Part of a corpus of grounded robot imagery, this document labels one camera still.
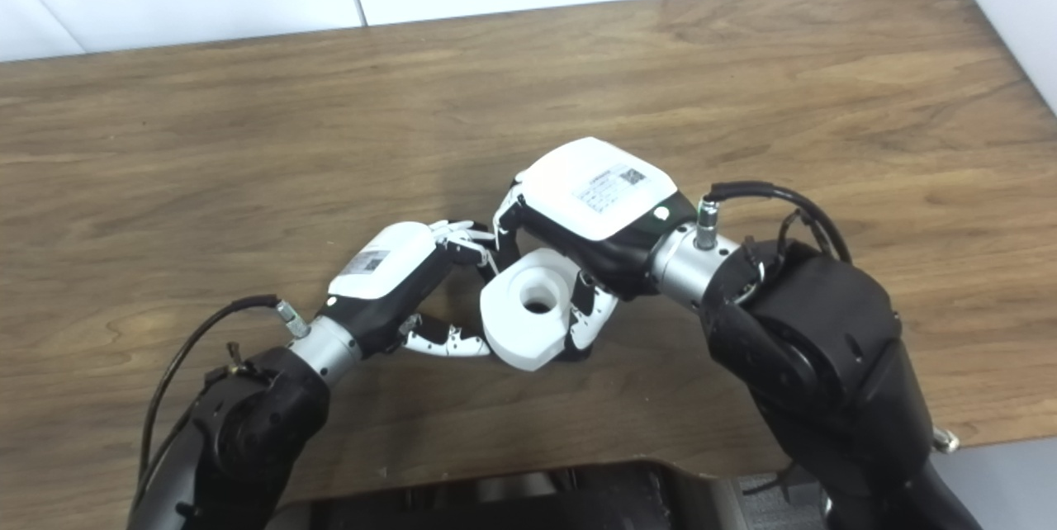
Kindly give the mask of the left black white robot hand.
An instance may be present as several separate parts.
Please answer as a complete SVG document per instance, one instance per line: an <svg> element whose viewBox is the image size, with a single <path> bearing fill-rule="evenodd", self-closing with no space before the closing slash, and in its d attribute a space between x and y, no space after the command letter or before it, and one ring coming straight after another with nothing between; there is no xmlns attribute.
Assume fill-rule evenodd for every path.
<svg viewBox="0 0 1057 530"><path fill-rule="evenodd" d="M472 220L393 223L332 279L316 317L344 329L360 358L401 347L428 357L490 357L480 332L420 312L419 306L455 267L472 267L489 282L498 273L494 250L495 234Z"/></svg>

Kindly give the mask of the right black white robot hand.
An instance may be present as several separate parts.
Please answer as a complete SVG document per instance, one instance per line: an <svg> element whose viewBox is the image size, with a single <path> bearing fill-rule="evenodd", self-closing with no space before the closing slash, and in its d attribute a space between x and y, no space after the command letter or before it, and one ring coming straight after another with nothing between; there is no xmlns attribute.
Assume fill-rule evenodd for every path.
<svg viewBox="0 0 1057 530"><path fill-rule="evenodd" d="M557 357L585 361L618 301L667 293L664 271L696 218L663 170L586 136L514 177L492 217L495 264L504 271L517 262L521 230L574 264Z"/></svg>

